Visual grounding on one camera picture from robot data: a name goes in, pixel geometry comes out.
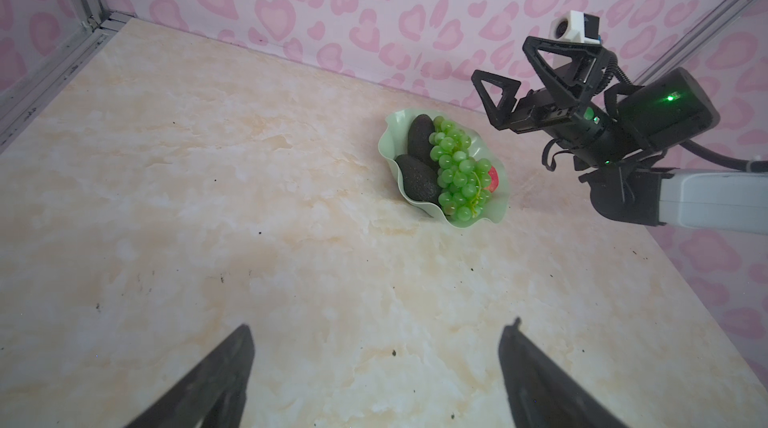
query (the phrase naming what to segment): beige marble countertop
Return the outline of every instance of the beige marble countertop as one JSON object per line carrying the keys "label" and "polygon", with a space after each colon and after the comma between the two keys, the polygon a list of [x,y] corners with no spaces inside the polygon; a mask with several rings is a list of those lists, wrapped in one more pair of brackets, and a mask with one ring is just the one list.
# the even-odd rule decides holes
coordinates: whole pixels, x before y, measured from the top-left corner
{"label": "beige marble countertop", "polygon": [[[376,145],[404,107],[483,136],[504,222],[401,199]],[[132,20],[0,155],[2,424],[122,426],[247,323],[242,426],[513,426],[496,350],[520,316],[629,426],[764,426],[768,394],[647,231],[548,173],[544,142]]]}

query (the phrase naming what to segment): green bowl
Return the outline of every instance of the green bowl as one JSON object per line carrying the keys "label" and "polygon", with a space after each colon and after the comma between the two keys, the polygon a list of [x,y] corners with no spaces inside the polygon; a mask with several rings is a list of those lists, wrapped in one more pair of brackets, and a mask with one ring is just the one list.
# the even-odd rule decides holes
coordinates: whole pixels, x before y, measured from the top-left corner
{"label": "green bowl", "polygon": [[470,227],[482,219],[500,223],[502,219],[504,219],[504,214],[507,212],[507,203],[509,202],[510,195],[507,172],[504,170],[502,162],[494,156],[491,150],[489,150],[485,143],[483,143],[483,140],[480,139],[480,135],[478,135],[476,131],[469,129],[466,126],[462,126],[459,123],[456,123],[456,126],[462,128],[472,140],[472,145],[468,150],[469,156],[472,156],[475,159],[483,157],[488,158],[498,173],[498,187],[496,188],[496,191],[493,192],[491,200],[485,204],[480,216],[470,218],[468,221],[449,220],[438,205],[425,201],[414,201],[406,196],[406,193],[402,189],[402,172],[395,162],[395,158],[408,151],[408,129],[410,129],[411,123],[418,115],[428,115],[432,119],[435,119],[437,116],[452,119],[450,116],[441,113],[440,111],[411,109],[397,111],[386,117],[387,129],[379,140],[379,154],[384,156],[384,159],[389,163],[389,170],[397,181],[397,187],[400,189],[402,197],[413,206],[428,212],[433,218],[450,223],[456,228]]}

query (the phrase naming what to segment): grape bunch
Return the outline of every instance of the grape bunch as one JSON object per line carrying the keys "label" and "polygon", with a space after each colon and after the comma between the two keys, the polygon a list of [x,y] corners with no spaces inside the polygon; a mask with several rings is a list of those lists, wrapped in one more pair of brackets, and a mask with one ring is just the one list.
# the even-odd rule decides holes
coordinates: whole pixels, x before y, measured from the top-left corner
{"label": "grape bunch", "polygon": [[491,161],[476,161],[468,155],[472,141],[456,123],[443,116],[437,116],[434,123],[436,132],[429,135],[433,145],[429,157],[440,165],[437,184],[442,188],[438,198],[442,211],[458,221],[477,217],[491,199]]}

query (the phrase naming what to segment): avocado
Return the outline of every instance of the avocado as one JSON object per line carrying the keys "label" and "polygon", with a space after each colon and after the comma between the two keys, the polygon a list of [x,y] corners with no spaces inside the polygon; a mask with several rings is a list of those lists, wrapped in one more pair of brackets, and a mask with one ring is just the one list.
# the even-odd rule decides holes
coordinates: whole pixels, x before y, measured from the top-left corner
{"label": "avocado", "polygon": [[437,171],[439,165],[429,157],[432,145],[429,135],[435,132],[435,124],[427,115],[418,115],[408,129],[408,154]]}
{"label": "avocado", "polygon": [[410,154],[395,158],[402,172],[402,188],[414,201],[428,201],[437,204],[442,188],[437,184],[437,173]]}

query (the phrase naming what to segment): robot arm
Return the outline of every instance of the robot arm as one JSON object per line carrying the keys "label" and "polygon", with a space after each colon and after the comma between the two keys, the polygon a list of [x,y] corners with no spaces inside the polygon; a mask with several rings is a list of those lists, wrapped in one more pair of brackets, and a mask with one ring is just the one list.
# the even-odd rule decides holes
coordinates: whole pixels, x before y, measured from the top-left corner
{"label": "robot arm", "polygon": [[[552,36],[579,42],[529,36],[523,43],[523,52],[544,88],[518,100],[520,81],[480,70],[472,75],[491,124],[518,134],[544,131],[550,135],[553,139],[542,154],[542,164],[550,171],[556,164],[554,158],[548,162],[548,152],[555,144],[562,148],[556,154],[574,155],[576,171],[594,168],[579,180],[589,183],[595,210],[611,220],[768,234],[768,174],[757,173],[768,171],[768,163],[723,157],[690,141],[720,121],[690,73],[677,68],[648,86],[631,84],[616,55],[603,48],[599,39],[595,42],[596,17],[574,13],[552,23]],[[542,51],[570,62],[556,61],[559,66],[553,68]],[[605,91],[603,111],[591,99],[613,77],[619,83]],[[502,88],[498,104],[483,82]],[[675,145],[717,164],[751,172],[653,167]]]}

